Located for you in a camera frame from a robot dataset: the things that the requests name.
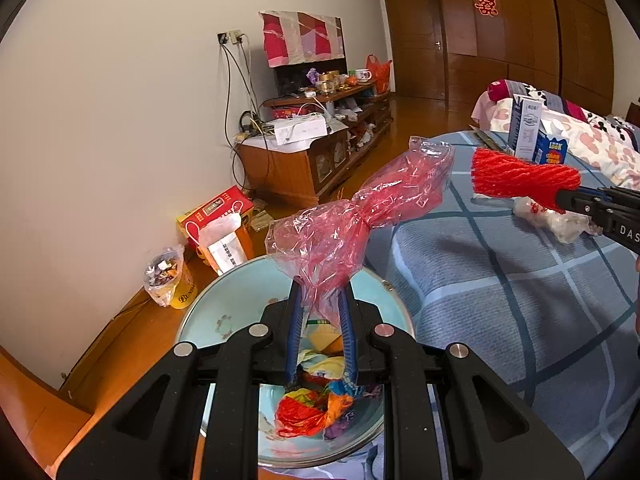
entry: blue box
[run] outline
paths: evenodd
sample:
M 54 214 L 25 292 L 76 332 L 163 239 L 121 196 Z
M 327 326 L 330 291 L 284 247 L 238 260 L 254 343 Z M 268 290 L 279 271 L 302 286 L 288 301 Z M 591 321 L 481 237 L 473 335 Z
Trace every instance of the blue box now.
M 533 162 L 535 164 L 564 164 L 568 149 L 566 140 L 549 137 L 544 127 L 541 126 L 533 152 Z

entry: white wall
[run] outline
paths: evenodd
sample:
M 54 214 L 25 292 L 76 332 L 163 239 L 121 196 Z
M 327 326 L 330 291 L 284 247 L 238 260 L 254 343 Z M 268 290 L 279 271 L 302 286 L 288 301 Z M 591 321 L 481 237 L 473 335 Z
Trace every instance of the white wall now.
M 350 68 L 386 59 L 380 0 L 28 0 L 0 43 L 0 344 L 47 383 L 140 288 L 176 215 L 231 184 L 216 33 L 249 34 L 258 99 L 274 96 L 273 9 L 340 16 Z

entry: white plastic bag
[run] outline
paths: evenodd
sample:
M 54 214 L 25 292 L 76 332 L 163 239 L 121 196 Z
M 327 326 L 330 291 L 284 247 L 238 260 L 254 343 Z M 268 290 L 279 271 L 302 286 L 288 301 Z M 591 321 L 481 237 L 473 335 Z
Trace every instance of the white plastic bag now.
M 200 250 L 218 273 L 244 264 L 247 261 L 236 230 L 242 225 L 240 213 L 231 213 L 208 223 L 200 230 Z
M 590 235 L 602 234 L 602 229 L 591 222 L 588 216 L 571 211 L 561 215 L 526 196 L 513 200 L 513 214 L 524 218 L 534 227 L 549 229 L 561 244 L 575 242 L 582 232 Z

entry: white bag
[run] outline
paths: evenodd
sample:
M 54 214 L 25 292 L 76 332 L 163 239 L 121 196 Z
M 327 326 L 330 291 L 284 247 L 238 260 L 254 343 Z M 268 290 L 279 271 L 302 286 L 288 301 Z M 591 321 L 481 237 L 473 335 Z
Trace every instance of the white bag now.
M 200 230 L 198 244 L 212 267 L 218 267 L 218 274 L 244 264 L 247 261 L 236 229 L 242 225 L 240 213 L 231 213 L 215 219 Z

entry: black handle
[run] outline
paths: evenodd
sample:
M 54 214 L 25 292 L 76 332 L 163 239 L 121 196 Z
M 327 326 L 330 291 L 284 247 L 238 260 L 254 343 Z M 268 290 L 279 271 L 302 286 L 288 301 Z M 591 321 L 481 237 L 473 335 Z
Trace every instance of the black handle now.
M 385 479 L 441 480 L 438 444 L 422 349 L 403 330 L 382 325 L 371 343 L 386 354 Z
M 233 334 L 220 350 L 202 480 L 257 479 L 260 386 L 252 379 L 254 354 L 272 339 L 273 332 L 258 323 Z

